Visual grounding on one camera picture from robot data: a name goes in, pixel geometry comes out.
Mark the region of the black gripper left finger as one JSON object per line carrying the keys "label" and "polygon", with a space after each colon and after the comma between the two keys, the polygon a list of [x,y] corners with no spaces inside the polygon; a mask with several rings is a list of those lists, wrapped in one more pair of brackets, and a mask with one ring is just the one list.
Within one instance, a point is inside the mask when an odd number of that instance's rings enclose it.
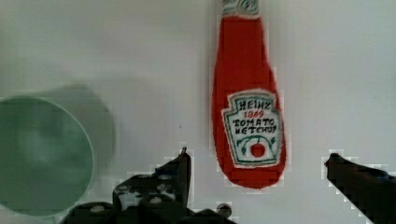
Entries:
{"label": "black gripper left finger", "polygon": [[112,201],[83,203],[60,224],[236,224],[232,208],[222,203],[213,211],[188,208],[191,156],[183,148],[176,158],[149,175],[134,175],[118,184]]}

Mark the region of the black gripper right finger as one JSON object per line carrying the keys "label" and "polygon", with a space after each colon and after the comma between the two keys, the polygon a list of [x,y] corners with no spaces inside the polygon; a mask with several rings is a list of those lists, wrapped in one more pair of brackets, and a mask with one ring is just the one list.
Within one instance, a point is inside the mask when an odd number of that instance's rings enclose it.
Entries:
{"label": "black gripper right finger", "polygon": [[396,223],[396,178],[332,153],[327,179],[374,224]]}

